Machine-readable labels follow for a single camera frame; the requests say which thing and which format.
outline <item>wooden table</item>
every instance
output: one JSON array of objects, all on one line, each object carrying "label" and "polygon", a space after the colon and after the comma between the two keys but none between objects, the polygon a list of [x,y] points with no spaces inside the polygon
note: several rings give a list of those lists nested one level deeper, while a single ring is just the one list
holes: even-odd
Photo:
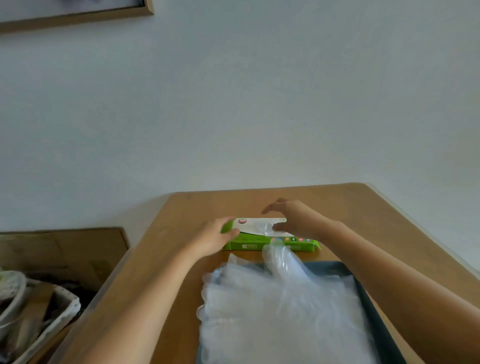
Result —
[{"label": "wooden table", "polygon": [[[299,199],[353,230],[419,272],[480,307],[480,281],[415,225],[362,183],[260,190],[188,192],[173,194],[165,203],[112,285],[69,345],[62,363],[70,363],[97,339],[99,332],[141,291],[175,246],[186,241],[199,225],[215,217],[260,217],[260,211],[278,197]],[[165,323],[152,363],[194,363],[200,321],[195,312],[202,275],[226,262],[222,251],[200,260],[187,275]],[[235,252],[262,261],[261,252]],[[305,261],[338,260],[324,246],[315,253],[298,253]],[[409,363],[422,363],[397,331],[382,317]]]}]

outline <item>hand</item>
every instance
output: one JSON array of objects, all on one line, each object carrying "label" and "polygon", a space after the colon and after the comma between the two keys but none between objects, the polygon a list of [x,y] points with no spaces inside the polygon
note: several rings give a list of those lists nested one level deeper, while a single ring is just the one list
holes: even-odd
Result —
[{"label": "hand", "polygon": [[335,225],[335,221],[298,200],[279,198],[265,207],[262,214],[270,211],[281,212],[287,218],[286,222],[273,225],[274,231],[286,231],[301,238],[321,240],[327,237]]},{"label": "hand", "polygon": [[197,259],[218,252],[226,243],[240,234],[239,229],[232,229],[224,234],[220,232],[223,225],[234,219],[234,216],[216,218],[203,224],[195,237],[188,243]]}]

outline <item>green box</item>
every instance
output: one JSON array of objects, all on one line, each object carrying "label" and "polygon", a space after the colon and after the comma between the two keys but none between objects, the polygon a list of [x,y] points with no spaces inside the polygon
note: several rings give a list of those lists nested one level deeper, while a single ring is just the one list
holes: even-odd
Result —
[{"label": "green box", "polygon": [[268,227],[277,222],[284,221],[286,221],[284,218],[237,218],[234,221],[230,221],[224,225],[222,232],[237,228],[240,229],[240,234],[234,240],[228,242],[222,249],[262,250],[272,239],[282,240],[286,246],[289,246],[292,251],[296,252],[313,252],[316,246],[320,249],[320,245],[316,240],[299,238],[289,234],[289,236],[268,236],[269,234],[278,235],[278,233],[269,230]]}]

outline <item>left hand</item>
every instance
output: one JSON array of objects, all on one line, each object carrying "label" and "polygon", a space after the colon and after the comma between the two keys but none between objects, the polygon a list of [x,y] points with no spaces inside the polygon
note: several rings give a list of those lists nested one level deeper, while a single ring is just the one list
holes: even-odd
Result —
[{"label": "left hand", "polygon": [[190,240],[188,247],[197,255],[198,259],[218,252],[226,243],[235,239],[238,234],[240,234],[239,229],[232,229],[224,234],[220,232],[223,225],[234,219],[234,216],[229,216],[206,222],[195,237]]}]

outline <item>plastic wrap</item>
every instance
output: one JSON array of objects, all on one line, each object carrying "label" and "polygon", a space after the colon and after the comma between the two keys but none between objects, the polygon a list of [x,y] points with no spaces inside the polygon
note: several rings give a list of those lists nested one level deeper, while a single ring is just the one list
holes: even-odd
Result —
[{"label": "plastic wrap", "polygon": [[204,280],[203,364],[377,363],[352,276],[315,276],[281,242],[263,254]]}]

